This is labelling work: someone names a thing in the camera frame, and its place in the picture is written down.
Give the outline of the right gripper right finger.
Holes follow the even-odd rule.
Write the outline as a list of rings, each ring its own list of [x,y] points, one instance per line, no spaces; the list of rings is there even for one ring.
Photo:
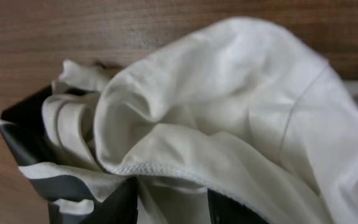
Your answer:
[[[268,224],[245,205],[210,189],[208,207],[212,224]]]

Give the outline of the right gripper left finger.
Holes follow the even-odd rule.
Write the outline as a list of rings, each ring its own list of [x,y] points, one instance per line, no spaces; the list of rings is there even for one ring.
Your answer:
[[[135,177],[125,180],[80,224],[136,224],[138,217],[137,190]]]

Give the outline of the white t-shirt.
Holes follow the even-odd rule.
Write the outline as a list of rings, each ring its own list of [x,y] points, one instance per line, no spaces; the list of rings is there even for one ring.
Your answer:
[[[211,223],[208,189],[268,223],[358,223],[358,81],[268,21],[217,22],[113,77],[66,60],[0,132],[51,223],[131,177],[137,223]]]

